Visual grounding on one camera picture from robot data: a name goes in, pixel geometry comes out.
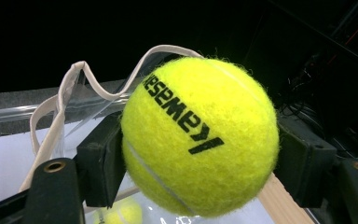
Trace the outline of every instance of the white surface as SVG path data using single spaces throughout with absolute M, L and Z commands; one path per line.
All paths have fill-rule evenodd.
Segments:
M 80 129 L 76 134 L 66 138 L 68 156 L 73 157 L 76 153 L 76 146 L 89 134 L 90 131 L 100 122 L 100 119 L 91 120 L 88 127 Z M 65 126 L 68 132 L 75 124 Z M 43 139 L 47 130 L 37 131 L 39 141 Z M 0 137 L 0 201 L 18 193 L 19 187 L 26 177 L 32 162 L 34 153 L 32 151 L 30 134 L 19 133 Z M 126 176 L 120 190 L 133 186 L 131 179 Z M 223 217 L 205 219 L 202 217 L 178 217 L 159 208 L 148 200 L 142 193 L 137 193 L 134 198 L 143 207 L 144 223 L 161 224 L 220 224 L 220 223 L 252 223 L 272 224 L 274 223 L 267 211 L 258 199 L 247 203 L 243 208 L 227 214 Z M 86 214 L 87 223 L 92 223 L 92 213 Z

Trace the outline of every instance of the fuzzy felt surface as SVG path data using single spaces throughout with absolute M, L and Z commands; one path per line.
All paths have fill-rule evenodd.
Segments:
M 235 64 L 182 58 L 152 72 L 121 118 L 127 169 L 175 214 L 218 217 L 252 200 L 279 152 L 265 89 Z

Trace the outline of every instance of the wooden stick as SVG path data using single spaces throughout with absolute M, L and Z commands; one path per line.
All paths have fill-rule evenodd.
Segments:
M 271 175 L 257 198 L 276 224 L 314 224 L 306 211 L 293 201 L 275 174 Z

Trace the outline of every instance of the black background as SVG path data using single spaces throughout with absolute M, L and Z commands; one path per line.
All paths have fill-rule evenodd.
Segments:
M 358 1 L 274 2 L 331 35 Z M 358 14 L 334 39 L 344 45 L 357 28 Z M 285 103 L 288 78 L 322 53 L 317 81 L 299 96 L 312 97 L 327 130 L 358 132 L 358 63 L 268 1 L 0 1 L 0 92 L 58 87 L 78 61 L 100 82 L 124 79 L 160 44 L 243 64 L 277 106 Z M 358 34 L 346 47 L 358 53 Z

